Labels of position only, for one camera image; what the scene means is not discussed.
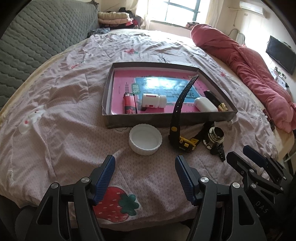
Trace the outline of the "silver metal door knob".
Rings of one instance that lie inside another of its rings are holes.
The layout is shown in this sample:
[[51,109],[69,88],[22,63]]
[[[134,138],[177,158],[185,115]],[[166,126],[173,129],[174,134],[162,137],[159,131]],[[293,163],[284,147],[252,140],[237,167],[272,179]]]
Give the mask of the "silver metal door knob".
[[221,128],[213,126],[203,138],[203,144],[210,151],[210,154],[218,156],[224,162],[226,160],[224,152],[224,132]]

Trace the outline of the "black and gold lipstick box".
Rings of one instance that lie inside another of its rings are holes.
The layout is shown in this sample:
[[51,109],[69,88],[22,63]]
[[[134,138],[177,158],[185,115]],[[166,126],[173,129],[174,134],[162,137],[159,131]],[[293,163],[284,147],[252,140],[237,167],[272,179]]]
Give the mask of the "black and gold lipstick box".
[[215,105],[215,107],[217,107],[218,111],[228,111],[225,103],[222,102],[212,91],[206,90],[204,91],[204,95]]

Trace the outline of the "white earbuds case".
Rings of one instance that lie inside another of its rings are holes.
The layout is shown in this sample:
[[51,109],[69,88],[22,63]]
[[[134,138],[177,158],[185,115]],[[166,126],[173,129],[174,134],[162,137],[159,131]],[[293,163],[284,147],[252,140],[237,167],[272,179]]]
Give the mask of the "white earbuds case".
[[194,105],[200,112],[217,112],[217,107],[206,97],[197,97]]

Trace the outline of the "white plastic jar lid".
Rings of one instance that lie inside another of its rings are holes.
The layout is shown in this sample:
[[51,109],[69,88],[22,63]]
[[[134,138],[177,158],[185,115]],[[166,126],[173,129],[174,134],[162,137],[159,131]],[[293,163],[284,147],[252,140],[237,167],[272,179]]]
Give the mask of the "white plastic jar lid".
[[134,126],[129,132],[129,146],[137,154],[142,156],[153,155],[163,141],[160,131],[148,124]]

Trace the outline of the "red and black lighter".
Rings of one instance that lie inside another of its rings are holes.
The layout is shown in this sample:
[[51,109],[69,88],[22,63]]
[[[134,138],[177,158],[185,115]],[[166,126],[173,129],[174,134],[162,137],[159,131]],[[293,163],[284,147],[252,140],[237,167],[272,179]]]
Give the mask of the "red and black lighter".
[[137,105],[133,93],[125,93],[123,96],[125,114],[137,114]]

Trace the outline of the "white pill bottle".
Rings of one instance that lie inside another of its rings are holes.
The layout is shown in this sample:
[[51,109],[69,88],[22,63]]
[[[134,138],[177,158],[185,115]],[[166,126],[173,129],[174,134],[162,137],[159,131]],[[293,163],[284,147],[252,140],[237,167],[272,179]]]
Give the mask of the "white pill bottle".
[[165,95],[144,93],[142,95],[143,108],[165,108],[167,97]]

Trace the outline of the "pink patterned bed sheet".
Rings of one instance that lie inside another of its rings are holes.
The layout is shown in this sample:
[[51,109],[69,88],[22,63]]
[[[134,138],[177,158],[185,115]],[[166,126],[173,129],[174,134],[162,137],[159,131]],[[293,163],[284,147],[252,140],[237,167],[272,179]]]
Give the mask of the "pink patterned bed sheet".
[[162,62],[196,66],[237,107],[230,122],[219,126],[226,152],[242,153],[250,145],[276,158],[275,137],[257,103],[203,50],[160,35],[109,33],[73,46],[26,81],[27,90],[1,116],[1,195],[17,207],[37,206],[49,185],[75,183],[107,155],[116,159],[110,185],[139,204],[134,215],[100,224],[113,230],[135,230],[193,218],[175,171],[178,151],[161,129],[163,142],[151,156],[128,144],[128,131],[107,129],[102,97],[114,62]]

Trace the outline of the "red quilted duvet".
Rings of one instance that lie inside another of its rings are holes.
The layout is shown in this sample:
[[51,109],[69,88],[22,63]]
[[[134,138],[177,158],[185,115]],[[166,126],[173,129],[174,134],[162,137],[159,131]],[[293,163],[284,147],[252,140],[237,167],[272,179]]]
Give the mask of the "red quilted duvet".
[[225,63],[265,106],[277,128],[295,130],[295,103],[271,75],[265,61],[254,50],[238,44],[206,24],[191,30],[194,44]]

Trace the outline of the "black flat television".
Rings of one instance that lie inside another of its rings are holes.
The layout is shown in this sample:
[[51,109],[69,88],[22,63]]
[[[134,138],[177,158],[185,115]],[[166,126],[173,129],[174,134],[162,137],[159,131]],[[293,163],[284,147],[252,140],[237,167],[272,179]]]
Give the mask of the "black flat television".
[[284,42],[270,36],[266,53],[284,70],[293,75],[295,71],[295,52]]

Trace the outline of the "shallow grey cardboard box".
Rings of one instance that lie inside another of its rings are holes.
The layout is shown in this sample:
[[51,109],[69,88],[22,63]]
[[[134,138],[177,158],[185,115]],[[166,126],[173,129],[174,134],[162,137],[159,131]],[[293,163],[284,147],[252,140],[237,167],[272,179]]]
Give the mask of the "shallow grey cardboard box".
[[[169,63],[113,63],[107,75],[102,99],[102,115],[107,128],[132,127],[147,123],[155,127],[170,126],[175,103],[190,79],[198,79],[189,90],[182,107],[180,124],[192,126],[206,121],[230,121],[237,108],[222,91],[214,78],[197,67]],[[197,97],[211,91],[227,111],[201,112],[194,105]],[[166,96],[164,108],[143,108],[142,96]]]

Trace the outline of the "white air conditioner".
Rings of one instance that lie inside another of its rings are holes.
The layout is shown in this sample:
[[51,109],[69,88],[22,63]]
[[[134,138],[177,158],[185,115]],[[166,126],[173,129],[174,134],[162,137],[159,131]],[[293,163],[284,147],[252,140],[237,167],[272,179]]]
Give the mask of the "white air conditioner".
[[239,7],[243,10],[251,11],[251,12],[261,15],[265,18],[268,18],[268,12],[261,6],[257,6],[255,4],[240,1]]

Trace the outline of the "grey quilted headboard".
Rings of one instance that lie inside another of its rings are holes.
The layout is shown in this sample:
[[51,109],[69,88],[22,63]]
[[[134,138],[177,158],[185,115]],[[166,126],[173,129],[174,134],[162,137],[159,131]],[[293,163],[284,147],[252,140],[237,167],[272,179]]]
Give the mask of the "grey quilted headboard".
[[31,1],[1,37],[1,107],[51,57],[98,28],[96,1]]

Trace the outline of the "folded clothes pile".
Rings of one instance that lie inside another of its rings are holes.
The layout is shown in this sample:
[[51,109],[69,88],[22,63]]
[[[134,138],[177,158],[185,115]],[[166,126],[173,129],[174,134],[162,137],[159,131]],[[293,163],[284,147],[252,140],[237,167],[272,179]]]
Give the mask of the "folded clothes pile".
[[98,23],[102,28],[115,29],[140,29],[142,18],[136,16],[126,8],[120,8],[117,12],[98,12]]

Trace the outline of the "white metal chair frame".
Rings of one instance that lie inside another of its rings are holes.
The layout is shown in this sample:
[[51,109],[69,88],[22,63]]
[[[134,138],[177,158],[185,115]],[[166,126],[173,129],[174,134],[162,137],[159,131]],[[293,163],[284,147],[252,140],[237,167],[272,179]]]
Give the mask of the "white metal chair frame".
[[245,45],[245,35],[238,29],[232,29],[228,35],[231,39],[240,45]]

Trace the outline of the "window with dark frame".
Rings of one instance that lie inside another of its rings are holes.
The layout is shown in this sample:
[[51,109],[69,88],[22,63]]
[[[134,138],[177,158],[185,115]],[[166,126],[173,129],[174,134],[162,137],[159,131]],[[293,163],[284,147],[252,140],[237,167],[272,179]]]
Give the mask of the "window with dark frame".
[[149,18],[152,21],[185,26],[196,20],[201,1],[149,1]]

